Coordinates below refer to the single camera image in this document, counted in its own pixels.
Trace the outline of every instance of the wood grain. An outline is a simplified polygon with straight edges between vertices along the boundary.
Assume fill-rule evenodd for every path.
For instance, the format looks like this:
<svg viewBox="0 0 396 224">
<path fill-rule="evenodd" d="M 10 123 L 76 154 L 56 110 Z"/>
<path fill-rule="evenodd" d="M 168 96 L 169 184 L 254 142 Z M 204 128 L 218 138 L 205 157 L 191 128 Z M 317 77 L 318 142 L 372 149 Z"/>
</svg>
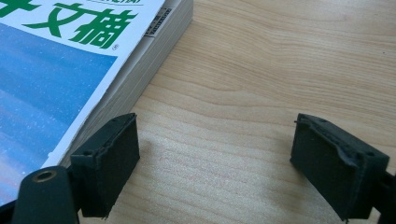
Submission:
<svg viewBox="0 0 396 224">
<path fill-rule="evenodd" d="M 393 0 L 195 0 L 134 107 L 140 162 L 109 218 L 81 222 L 342 223 L 290 165 L 293 122 L 335 123 L 394 174 L 395 64 Z"/>
</svg>

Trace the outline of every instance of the black clamp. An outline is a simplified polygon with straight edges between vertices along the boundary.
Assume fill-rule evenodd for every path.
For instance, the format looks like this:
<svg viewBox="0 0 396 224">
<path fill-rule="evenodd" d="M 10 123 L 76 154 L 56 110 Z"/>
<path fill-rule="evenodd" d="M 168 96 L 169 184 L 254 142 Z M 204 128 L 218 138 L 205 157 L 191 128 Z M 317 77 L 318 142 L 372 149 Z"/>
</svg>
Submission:
<svg viewBox="0 0 396 224">
<path fill-rule="evenodd" d="M 79 209 L 84 217 L 107 217 L 139 158 L 136 115 L 112 119 L 71 155 L 67 169 L 26 176 L 18 200 L 2 207 L 0 223 L 74 224 Z"/>
<path fill-rule="evenodd" d="M 389 156 L 325 119 L 300 114 L 291 163 L 315 186 L 342 220 L 367 219 L 375 207 L 378 223 L 396 223 L 396 178 Z"/>
</svg>

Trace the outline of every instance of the book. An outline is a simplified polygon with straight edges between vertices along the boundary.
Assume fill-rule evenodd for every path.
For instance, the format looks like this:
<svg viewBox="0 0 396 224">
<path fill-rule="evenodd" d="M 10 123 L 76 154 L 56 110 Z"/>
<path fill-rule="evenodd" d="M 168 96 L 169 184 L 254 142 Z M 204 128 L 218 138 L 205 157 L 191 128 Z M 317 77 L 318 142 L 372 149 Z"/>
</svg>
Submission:
<svg viewBox="0 0 396 224">
<path fill-rule="evenodd" d="M 189 0 L 0 0 L 0 205 L 128 113 L 191 16 Z"/>
</svg>

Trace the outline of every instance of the blue book cover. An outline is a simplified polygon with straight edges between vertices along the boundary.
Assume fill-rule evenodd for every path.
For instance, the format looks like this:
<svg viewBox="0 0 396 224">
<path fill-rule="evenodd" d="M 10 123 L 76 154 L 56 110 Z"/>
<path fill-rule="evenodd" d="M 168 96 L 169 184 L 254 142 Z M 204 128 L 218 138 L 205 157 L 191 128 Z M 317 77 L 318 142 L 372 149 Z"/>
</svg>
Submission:
<svg viewBox="0 0 396 224">
<path fill-rule="evenodd" d="M 0 0 L 0 205 L 58 164 L 162 4 Z"/>
</svg>

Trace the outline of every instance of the screw hole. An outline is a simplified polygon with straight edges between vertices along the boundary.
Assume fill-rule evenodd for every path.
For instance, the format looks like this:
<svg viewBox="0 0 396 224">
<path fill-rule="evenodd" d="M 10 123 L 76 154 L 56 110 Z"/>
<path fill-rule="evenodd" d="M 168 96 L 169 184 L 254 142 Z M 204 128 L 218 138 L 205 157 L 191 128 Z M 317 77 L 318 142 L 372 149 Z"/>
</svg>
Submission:
<svg viewBox="0 0 396 224">
<path fill-rule="evenodd" d="M 43 172 L 35 175 L 33 177 L 33 181 L 35 181 L 37 183 L 41 183 L 41 182 L 45 182 L 47 180 L 50 180 L 50 179 L 52 179 L 55 176 L 56 176 L 56 171 L 51 171 L 51 170 L 43 171 Z"/>
</svg>

